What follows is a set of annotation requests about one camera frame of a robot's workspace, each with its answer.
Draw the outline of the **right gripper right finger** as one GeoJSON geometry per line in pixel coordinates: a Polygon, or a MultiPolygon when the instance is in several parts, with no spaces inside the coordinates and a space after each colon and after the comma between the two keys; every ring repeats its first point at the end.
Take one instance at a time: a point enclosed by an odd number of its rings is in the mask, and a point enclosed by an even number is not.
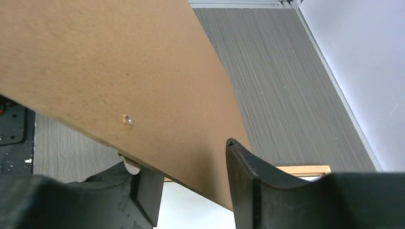
{"type": "Polygon", "coordinates": [[[331,173],[314,181],[290,175],[226,143],[238,229],[402,229],[404,173],[331,173]]]}

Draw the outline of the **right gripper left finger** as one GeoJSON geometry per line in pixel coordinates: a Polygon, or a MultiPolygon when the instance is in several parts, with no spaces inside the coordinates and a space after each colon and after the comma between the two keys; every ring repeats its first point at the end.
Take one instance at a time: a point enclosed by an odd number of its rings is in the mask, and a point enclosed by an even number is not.
{"type": "Polygon", "coordinates": [[[151,229],[158,223],[164,177],[130,174],[118,163],[83,182],[1,176],[3,229],[151,229]]]}

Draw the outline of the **orange wooden picture frame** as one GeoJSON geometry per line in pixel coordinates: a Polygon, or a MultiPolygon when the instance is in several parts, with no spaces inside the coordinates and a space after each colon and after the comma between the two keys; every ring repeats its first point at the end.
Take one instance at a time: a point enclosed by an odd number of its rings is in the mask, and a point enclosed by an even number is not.
{"type": "Polygon", "coordinates": [[[288,177],[294,176],[307,181],[313,181],[317,177],[322,177],[331,173],[328,165],[311,165],[311,166],[270,166],[269,170],[259,168],[254,170],[248,166],[241,165],[238,169],[241,172],[247,172],[248,177],[261,178],[266,183],[277,183],[281,181],[289,181],[288,177]]]}

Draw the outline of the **brown cardboard backing board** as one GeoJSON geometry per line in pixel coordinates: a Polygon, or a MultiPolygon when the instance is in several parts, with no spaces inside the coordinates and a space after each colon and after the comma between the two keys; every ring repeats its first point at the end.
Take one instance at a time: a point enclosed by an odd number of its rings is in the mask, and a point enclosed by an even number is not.
{"type": "Polygon", "coordinates": [[[232,208],[225,145],[249,140],[186,0],[3,0],[0,93],[232,208]]]}

